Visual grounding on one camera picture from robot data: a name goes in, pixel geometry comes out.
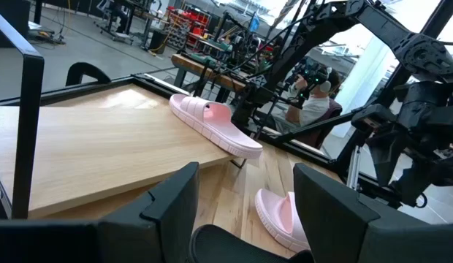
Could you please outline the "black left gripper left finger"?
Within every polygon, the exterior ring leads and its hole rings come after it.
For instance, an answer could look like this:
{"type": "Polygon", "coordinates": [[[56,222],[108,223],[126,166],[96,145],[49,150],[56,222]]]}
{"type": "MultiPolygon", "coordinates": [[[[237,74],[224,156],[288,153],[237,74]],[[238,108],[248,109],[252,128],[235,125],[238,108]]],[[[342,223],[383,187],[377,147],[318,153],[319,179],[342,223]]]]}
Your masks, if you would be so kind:
{"type": "Polygon", "coordinates": [[[183,262],[199,163],[98,220],[0,220],[0,262],[183,262]]]}

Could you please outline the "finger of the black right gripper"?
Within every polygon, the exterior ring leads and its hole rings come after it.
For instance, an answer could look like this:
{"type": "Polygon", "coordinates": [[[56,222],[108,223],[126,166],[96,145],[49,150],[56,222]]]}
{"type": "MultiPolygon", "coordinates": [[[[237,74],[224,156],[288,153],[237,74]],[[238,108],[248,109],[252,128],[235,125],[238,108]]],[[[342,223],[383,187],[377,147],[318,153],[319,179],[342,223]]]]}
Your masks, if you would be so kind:
{"type": "Polygon", "coordinates": [[[372,104],[352,118],[352,125],[372,135],[365,140],[370,149],[379,186],[388,186],[397,160],[404,149],[404,127],[397,116],[381,104],[372,104]]]}
{"type": "Polygon", "coordinates": [[[416,204],[418,197],[431,185],[453,186],[453,157],[435,161],[414,161],[411,168],[404,169],[402,176],[390,183],[399,196],[400,202],[411,207],[423,208],[416,204]]]}

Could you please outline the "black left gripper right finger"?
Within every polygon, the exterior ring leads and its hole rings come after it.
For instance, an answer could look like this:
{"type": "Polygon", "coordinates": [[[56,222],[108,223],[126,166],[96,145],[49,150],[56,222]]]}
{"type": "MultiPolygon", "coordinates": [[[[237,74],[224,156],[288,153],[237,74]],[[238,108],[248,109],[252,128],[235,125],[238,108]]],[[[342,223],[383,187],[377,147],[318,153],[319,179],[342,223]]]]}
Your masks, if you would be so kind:
{"type": "Polygon", "coordinates": [[[453,262],[453,224],[429,224],[303,163],[294,196],[315,262],[453,262]]]}

